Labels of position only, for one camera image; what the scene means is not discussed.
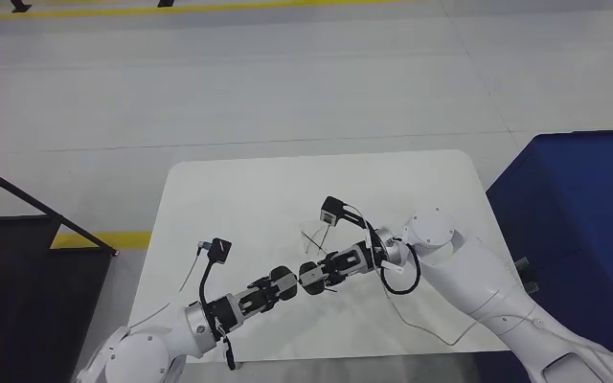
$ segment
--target white table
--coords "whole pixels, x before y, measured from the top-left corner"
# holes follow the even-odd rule
[[[164,188],[130,322],[172,302],[149,321],[168,324],[178,307],[197,300],[205,259],[183,293],[176,291],[199,240],[233,242],[227,262],[215,265],[207,281],[209,300],[242,291],[278,265],[297,273],[308,260],[301,251],[300,226],[318,219],[328,195],[358,207],[375,227],[393,230],[416,208],[438,206],[512,264],[472,162],[458,150],[181,163],[170,171]],[[338,250],[362,238],[347,222],[339,223],[334,235]],[[408,266],[391,283],[407,286],[414,276]],[[291,301],[248,320],[231,335],[237,361],[505,349],[480,326],[453,348],[406,326],[386,302],[375,273],[351,277],[337,287],[338,293],[319,296],[299,287]],[[427,282],[394,299],[404,318],[449,341],[471,323]],[[223,361],[221,348],[197,362],[207,361]]]

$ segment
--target black cable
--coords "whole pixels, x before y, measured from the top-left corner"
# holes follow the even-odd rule
[[[213,318],[211,318],[211,315],[209,313],[209,310],[207,309],[207,301],[204,298],[204,282],[207,280],[207,278],[209,278],[209,273],[211,272],[211,267],[213,267],[213,264],[215,262],[212,261],[211,259],[209,259],[209,263],[207,263],[207,268],[204,271],[204,274],[202,275],[202,279],[200,280],[200,287],[198,288],[198,295],[200,297],[200,304],[202,305],[202,311],[204,311],[204,316],[207,319],[207,322],[209,323],[209,326],[211,327],[211,332],[213,333],[213,335],[217,334],[216,328],[215,328],[215,321],[213,320]],[[216,340],[218,341],[221,337],[220,336],[216,336]]]
[[[415,281],[413,282],[413,285],[409,288],[407,288],[406,290],[395,290],[392,288],[392,286],[389,285],[389,283],[387,283],[387,280],[385,280],[385,268],[381,267],[381,281],[383,282],[383,285],[385,286],[385,288],[387,289],[387,291],[391,292],[394,295],[407,295],[413,292],[413,290],[415,290],[418,287],[418,284],[420,284],[420,279],[421,279],[421,267],[420,267],[420,260],[418,259],[418,254],[415,252],[415,249],[413,248],[413,246],[411,246],[410,244],[406,244],[406,246],[409,248],[409,250],[411,251],[411,254],[413,255],[413,260],[415,261],[415,269],[416,269],[416,276],[415,276]]]

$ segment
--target white floor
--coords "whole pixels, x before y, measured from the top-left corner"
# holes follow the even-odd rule
[[[613,126],[611,100],[607,0],[0,23],[0,174],[92,231],[150,230],[190,160],[459,148],[487,188],[539,132]]]

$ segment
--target yellow floor stripe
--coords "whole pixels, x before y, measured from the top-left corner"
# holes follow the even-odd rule
[[[413,3],[416,0],[295,0],[272,1],[262,3],[236,3],[236,4],[203,4],[178,6],[170,8],[125,8],[105,10],[62,10],[62,11],[36,11],[35,6],[25,13],[4,13],[0,19],[17,18],[53,18],[53,17],[82,17],[82,16],[142,16],[164,13],[212,12],[212,11],[238,11],[261,10],[281,7],[314,7],[314,6],[342,6],[355,4],[379,3]]]
[[[147,249],[151,240],[151,232],[102,232],[93,233],[117,250]],[[96,246],[84,237],[75,233],[58,233],[51,245],[52,249],[66,249]]]

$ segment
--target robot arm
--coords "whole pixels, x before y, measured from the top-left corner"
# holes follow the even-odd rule
[[[216,239],[212,245],[207,243],[210,259],[218,254],[217,246],[223,249],[224,244],[227,257],[229,242]],[[297,290],[296,276],[287,267],[279,266],[237,295],[226,294],[210,303],[201,299],[181,309],[171,327],[145,327],[136,331],[121,327],[99,348],[77,380],[95,383],[102,381],[103,376],[108,383],[176,382],[187,355],[201,358],[216,348],[219,341],[226,348],[226,360],[233,370],[234,356],[228,334],[254,315],[272,309],[278,301],[293,298]]]
[[[335,225],[348,214],[344,206],[348,205],[327,200],[322,220]],[[362,217],[353,218],[348,221],[370,227]],[[418,276],[424,276],[451,304],[496,334],[520,360],[532,382],[613,382],[613,358],[607,349],[577,336],[549,315],[502,260],[478,237],[457,231],[451,217],[438,208],[413,214],[401,238],[385,228],[371,228],[369,234],[372,252],[360,242],[346,251],[328,254],[317,264],[303,264],[299,282],[305,291],[320,294],[325,286],[358,272],[368,273],[385,262],[402,266],[411,252]]]

